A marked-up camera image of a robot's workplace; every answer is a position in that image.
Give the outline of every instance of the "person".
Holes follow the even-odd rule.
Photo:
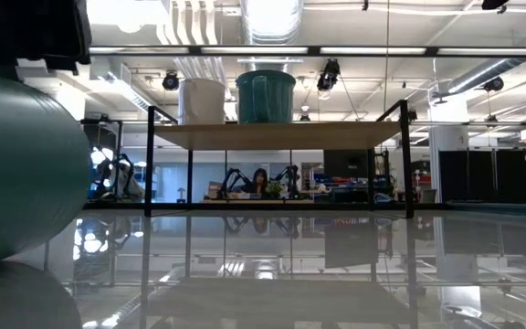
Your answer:
[[[251,184],[243,186],[243,192],[261,195],[261,198],[269,197],[267,188],[267,171],[263,168],[257,169],[253,175]]]

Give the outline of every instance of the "reflective floor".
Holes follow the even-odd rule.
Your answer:
[[[47,307],[32,315],[60,328],[526,327],[525,217],[155,215],[85,212],[18,256],[56,277],[16,276],[24,302]]]

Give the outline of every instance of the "ventilation duct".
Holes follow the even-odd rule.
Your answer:
[[[296,41],[303,0],[241,0],[243,32],[249,45],[277,46]],[[250,63],[249,70],[289,71],[289,63]]]
[[[518,44],[519,47],[526,47],[526,38]],[[519,65],[526,63],[526,58],[507,58],[491,59],[478,65],[470,72],[455,78],[447,85],[447,91],[441,92],[440,96],[459,94],[471,90],[486,82],[497,78],[504,72],[514,69]]]

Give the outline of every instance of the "teal bucket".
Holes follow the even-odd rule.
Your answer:
[[[287,73],[256,70],[237,78],[238,123],[291,123],[293,87]]]

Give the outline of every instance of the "wooden shelf top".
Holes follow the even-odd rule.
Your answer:
[[[156,126],[186,150],[363,150],[400,132],[398,122],[321,122]]]

